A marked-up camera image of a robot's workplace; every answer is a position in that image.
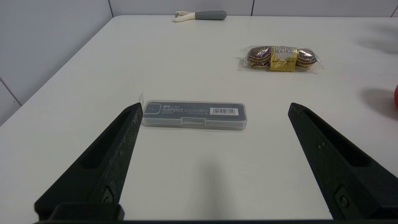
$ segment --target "barcode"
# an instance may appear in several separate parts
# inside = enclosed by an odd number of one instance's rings
[[[210,115],[239,115],[237,108],[210,108]]]

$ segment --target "vegetable peeler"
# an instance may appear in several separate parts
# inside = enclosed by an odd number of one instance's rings
[[[185,12],[177,11],[173,22],[182,22],[185,20],[224,20],[226,11],[202,11],[202,12]]]

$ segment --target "screw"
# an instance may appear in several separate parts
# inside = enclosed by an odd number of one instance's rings
[[[348,207],[348,200],[344,196],[340,197],[340,203],[343,207]]]

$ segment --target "gold label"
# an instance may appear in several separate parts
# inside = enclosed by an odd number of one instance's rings
[[[271,71],[294,71],[297,60],[297,48],[286,46],[271,47]]]

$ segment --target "red ball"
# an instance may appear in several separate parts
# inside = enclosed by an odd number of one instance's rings
[[[397,87],[395,87],[394,102],[395,102],[395,106],[398,108],[398,85],[397,85]]]

